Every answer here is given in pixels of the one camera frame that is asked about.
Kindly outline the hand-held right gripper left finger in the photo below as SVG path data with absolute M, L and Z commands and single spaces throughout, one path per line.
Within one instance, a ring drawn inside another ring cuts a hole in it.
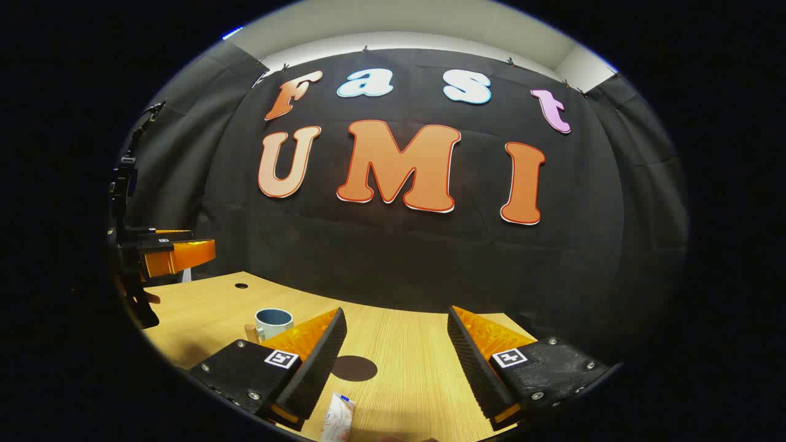
M 301 430 L 347 330 L 344 310 L 335 308 L 260 344 L 236 339 L 192 366 L 189 375 L 250 415 Z

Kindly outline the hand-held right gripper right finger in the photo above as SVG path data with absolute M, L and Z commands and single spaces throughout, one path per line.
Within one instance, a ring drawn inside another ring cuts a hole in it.
M 621 368 L 554 334 L 525 335 L 458 306 L 448 309 L 447 332 L 494 430 L 552 421 Z

